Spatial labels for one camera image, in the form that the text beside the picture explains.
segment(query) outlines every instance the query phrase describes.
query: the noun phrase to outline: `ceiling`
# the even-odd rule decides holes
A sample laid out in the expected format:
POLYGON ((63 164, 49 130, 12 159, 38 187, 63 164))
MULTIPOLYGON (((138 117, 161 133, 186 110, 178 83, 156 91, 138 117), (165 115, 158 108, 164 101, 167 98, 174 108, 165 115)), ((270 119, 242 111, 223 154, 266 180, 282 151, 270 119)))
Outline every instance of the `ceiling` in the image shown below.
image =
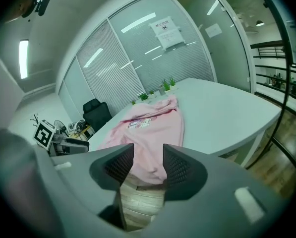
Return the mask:
POLYGON ((246 32, 259 31, 263 26, 257 27, 257 20, 262 20, 265 25, 275 23, 270 9, 266 8, 264 0, 227 0, 238 17, 243 20, 246 32))
POLYGON ((37 13, 4 24, 0 57, 24 92, 55 83, 66 50, 91 14, 107 0, 51 0, 45 14, 37 13), (29 40, 28 77, 21 79, 19 42, 29 40))

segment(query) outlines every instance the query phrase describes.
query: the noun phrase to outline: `pink sweatshirt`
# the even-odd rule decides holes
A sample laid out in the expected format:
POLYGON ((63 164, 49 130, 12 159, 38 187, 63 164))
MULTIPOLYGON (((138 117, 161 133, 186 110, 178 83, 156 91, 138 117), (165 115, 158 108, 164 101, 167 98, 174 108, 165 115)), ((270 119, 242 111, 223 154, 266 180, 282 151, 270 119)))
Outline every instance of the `pink sweatshirt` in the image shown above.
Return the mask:
POLYGON ((134 143, 130 173, 150 184, 167 178, 163 168, 163 144, 182 146, 183 117, 174 95, 155 105, 136 104, 106 136, 99 149, 134 143))

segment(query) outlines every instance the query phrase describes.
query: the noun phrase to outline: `wooden floor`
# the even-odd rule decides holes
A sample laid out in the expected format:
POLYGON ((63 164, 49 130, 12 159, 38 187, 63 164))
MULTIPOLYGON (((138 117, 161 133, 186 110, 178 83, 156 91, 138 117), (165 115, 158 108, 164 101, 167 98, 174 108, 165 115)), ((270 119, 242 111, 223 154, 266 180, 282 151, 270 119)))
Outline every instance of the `wooden floor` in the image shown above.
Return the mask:
MULTIPOLYGON (((250 165, 261 153, 267 144, 274 129, 272 125, 266 130, 260 146, 250 159, 250 165)), ((276 138, 296 157, 296 117, 285 112, 276 138)), ((234 161, 236 154, 227 159, 234 161)), ((272 188, 282 197, 290 197, 296 187, 296 170, 288 158, 275 146, 262 157, 248 172, 272 188)), ((127 223, 127 231, 146 227, 153 215, 162 208, 165 190, 162 188, 137 190, 127 185, 120 188, 123 213, 127 223)))

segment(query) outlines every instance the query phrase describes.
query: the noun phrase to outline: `black office chair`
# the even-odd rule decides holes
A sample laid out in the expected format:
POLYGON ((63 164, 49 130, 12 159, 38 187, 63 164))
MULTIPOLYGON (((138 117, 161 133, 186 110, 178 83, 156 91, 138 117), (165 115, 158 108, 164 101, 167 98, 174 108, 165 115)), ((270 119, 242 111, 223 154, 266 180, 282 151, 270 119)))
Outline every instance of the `black office chair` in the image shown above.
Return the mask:
POLYGON ((93 99, 83 105, 83 118, 92 126, 95 132, 100 130, 111 118, 106 102, 93 99))

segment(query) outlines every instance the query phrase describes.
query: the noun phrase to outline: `white table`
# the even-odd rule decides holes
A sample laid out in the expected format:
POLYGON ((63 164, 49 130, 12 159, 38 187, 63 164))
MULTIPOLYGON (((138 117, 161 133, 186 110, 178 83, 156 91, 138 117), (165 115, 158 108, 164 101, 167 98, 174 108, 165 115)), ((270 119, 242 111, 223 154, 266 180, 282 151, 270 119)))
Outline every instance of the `white table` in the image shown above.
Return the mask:
MULTIPOLYGON (((281 109, 255 95, 210 81, 187 78, 173 91, 184 117, 183 147, 221 156, 235 149, 238 163, 244 166, 258 147, 267 129, 280 115, 281 109)), ((165 99, 158 96, 154 102, 165 99)), ((103 142, 131 109, 126 106, 90 138, 90 151, 103 142)))

